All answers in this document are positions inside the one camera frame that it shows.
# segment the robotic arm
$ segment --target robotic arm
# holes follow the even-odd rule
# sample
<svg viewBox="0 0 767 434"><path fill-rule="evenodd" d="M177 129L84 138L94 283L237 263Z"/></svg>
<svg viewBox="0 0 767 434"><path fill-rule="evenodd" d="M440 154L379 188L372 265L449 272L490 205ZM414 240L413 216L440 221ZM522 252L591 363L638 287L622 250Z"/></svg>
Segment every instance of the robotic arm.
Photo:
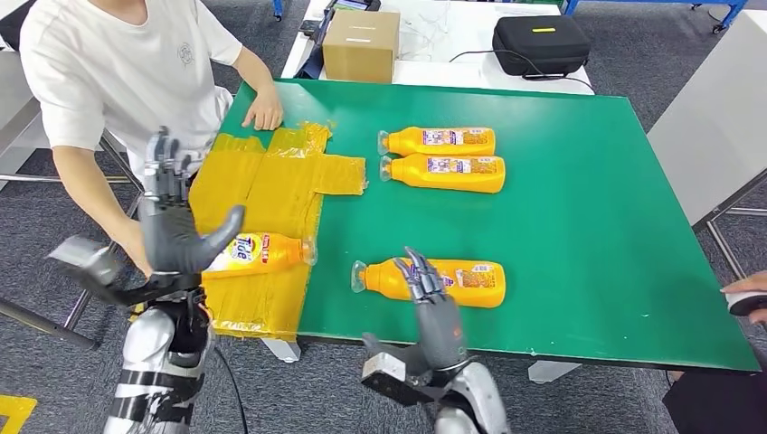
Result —
<svg viewBox="0 0 767 434"><path fill-rule="evenodd" d="M492 375L467 353L458 306L429 261L413 249L405 251L412 266L395 262L408 282L421 340L399 348L363 335L372 357L365 362L362 383L402 405L441 404L436 434L508 433Z"/></svg>
<svg viewBox="0 0 767 434"><path fill-rule="evenodd" d="M139 215L155 273L144 286L116 288L117 262L91 241L69 238L50 255L108 303L147 303L125 338L105 434L188 433L194 401L203 387L205 358L213 348L201 272L240 232L244 207L232 208L212 234L198 234L187 200L191 160L176 160L178 148L167 129L147 146L146 192Z"/></svg>

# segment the yellow bottle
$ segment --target yellow bottle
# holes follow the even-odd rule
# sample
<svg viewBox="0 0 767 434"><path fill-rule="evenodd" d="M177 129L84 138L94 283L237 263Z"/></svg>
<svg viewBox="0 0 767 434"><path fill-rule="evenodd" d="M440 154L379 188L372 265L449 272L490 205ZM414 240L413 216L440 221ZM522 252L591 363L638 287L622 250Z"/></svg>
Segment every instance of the yellow bottle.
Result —
<svg viewBox="0 0 767 434"><path fill-rule="evenodd" d="M203 271L203 276L230 278L273 273L300 262L317 263L317 246L313 240L296 240L278 233L241 233Z"/></svg>
<svg viewBox="0 0 767 434"><path fill-rule="evenodd" d="M496 133L490 128L407 127L397 133L378 133L378 153L401 156L492 156L496 152Z"/></svg>
<svg viewBox="0 0 767 434"><path fill-rule="evenodd" d="M412 267L412 261L402 258ZM503 267L482 260L429 259L437 269L456 303L471 307L497 307L506 295ZM400 269L389 259L380 264L365 265L359 260L352 266L352 290L365 289L397 300L409 300L410 290Z"/></svg>
<svg viewBox="0 0 767 434"><path fill-rule="evenodd" d="M498 193L506 180L506 165L499 156L382 156L380 175L382 181L396 179L413 187Z"/></svg>

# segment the floor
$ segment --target floor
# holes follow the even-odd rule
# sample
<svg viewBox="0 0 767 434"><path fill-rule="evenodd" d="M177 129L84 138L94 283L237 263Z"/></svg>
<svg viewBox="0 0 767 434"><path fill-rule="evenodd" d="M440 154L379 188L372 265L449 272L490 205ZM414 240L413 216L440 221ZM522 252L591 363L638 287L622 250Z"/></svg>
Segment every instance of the floor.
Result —
<svg viewBox="0 0 767 434"><path fill-rule="evenodd" d="M206 0L223 24L279 75L307 0L285 0L281 23L271 17L268 0ZM583 3L575 15L593 41L587 71L598 93L630 98L642 125L649 129L674 98L719 36L705 8L687 5ZM215 68L217 82L234 90L232 71ZM99 156L107 173L117 169ZM50 153L37 151L22 169L52 175ZM116 188L127 205L133 192ZM767 188L747 201L767 206ZM66 237L80 234L106 242L59 185L9 184L0 192L0 293L63 321L79 289L42 259ZM722 226L748 271L767 269L767 222L728 217ZM717 277L733 279L711 238L699 235ZM98 338L98 351L69 344L0 317L0 393L32 395L39 400L23 433L96 433L104 423L120 365L127 313L90 303L78 330ZM755 344L767 350L767 335L744 326ZM258 433L426 433L433 409L399 408L359 383L365 352L361 347L304 344L301 361L284 364L256 340L224 337L220 347L241 387L251 432ZM532 384L529 361L482 357L495 375L515 433L672 434L660 398L668 388L663 372L584 366L561 380ZM241 432L228 377L211 359L208 377L194 415L194 433Z"/></svg>

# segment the black case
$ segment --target black case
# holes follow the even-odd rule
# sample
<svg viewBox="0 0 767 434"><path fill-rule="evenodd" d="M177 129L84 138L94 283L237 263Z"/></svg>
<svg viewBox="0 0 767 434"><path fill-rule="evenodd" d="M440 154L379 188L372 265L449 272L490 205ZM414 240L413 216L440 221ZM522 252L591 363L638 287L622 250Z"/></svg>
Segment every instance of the black case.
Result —
<svg viewBox="0 0 767 434"><path fill-rule="evenodd" d="M592 44L569 15L507 16L498 20L493 32L493 50L509 75L567 75L578 71L589 59Z"/></svg>

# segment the green table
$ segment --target green table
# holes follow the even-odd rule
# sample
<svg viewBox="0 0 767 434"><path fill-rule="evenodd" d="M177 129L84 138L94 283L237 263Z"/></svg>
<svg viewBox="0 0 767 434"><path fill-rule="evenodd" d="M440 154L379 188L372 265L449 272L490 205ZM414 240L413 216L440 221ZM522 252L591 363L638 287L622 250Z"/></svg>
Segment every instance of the green table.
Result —
<svg viewBox="0 0 767 434"><path fill-rule="evenodd" d="M327 196L300 335L417 339L413 306L349 287L352 263L410 245L507 274L494 309L463 307L469 346L544 359L758 370L696 237L624 98L281 80L285 126L332 122L329 154L363 156L363 196ZM221 131L241 120L243 85ZM498 194L378 179L376 134L492 127L508 168ZM268 143L270 133L258 133Z"/></svg>

